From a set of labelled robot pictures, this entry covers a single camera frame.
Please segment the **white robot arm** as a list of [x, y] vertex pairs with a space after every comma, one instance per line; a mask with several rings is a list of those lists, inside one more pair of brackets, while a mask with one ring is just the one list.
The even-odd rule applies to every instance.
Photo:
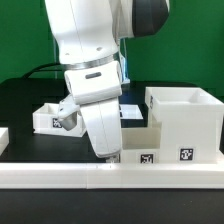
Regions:
[[124, 74], [119, 42], [157, 33], [168, 19], [169, 0], [45, 0], [45, 7], [69, 91], [59, 121], [71, 130], [79, 112], [96, 156], [117, 156]]

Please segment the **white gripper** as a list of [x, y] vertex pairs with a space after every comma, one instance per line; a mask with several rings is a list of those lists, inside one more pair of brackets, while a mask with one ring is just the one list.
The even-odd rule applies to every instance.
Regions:
[[[73, 96], [69, 94], [59, 102], [57, 117], [60, 125], [67, 131], [75, 128], [77, 125], [77, 113], [79, 111], [80, 106], [74, 102]], [[106, 163], [120, 163], [120, 155], [107, 158]]]

